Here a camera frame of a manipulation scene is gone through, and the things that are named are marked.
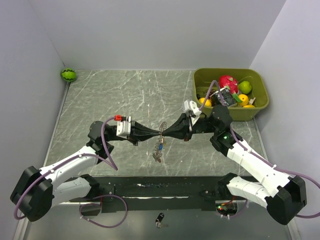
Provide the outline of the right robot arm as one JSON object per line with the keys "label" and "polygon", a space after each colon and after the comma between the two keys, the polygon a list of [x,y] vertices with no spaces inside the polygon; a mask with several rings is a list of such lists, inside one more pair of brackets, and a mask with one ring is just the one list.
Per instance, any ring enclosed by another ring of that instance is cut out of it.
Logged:
{"label": "right robot arm", "polygon": [[287,225],[307,204],[305,181],[278,171],[263,160],[230,128],[233,120],[226,106],[214,106],[208,117],[200,114],[196,106],[186,109],[162,136],[189,141],[193,134],[212,133],[210,142],[215,150],[243,167],[256,180],[250,182],[228,173],[219,181],[219,195],[226,200],[232,196],[245,198],[265,208],[276,222]]}

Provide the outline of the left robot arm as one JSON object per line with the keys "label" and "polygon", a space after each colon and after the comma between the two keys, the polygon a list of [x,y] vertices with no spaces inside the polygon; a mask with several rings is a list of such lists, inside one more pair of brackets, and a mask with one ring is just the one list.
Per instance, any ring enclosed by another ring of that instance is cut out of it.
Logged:
{"label": "left robot arm", "polygon": [[80,176],[69,181],[77,173],[105,163],[112,169],[118,166],[111,157],[114,146],[110,141],[129,141],[133,145],[146,141],[161,134],[127,117],[116,115],[110,120],[116,125],[109,125],[107,121],[95,121],[89,128],[89,141],[80,150],[70,156],[42,168],[30,166],[20,176],[10,200],[15,205],[13,217],[16,220],[27,218],[34,222],[42,218],[56,205],[85,198],[95,200],[99,195],[98,183],[90,176]]}

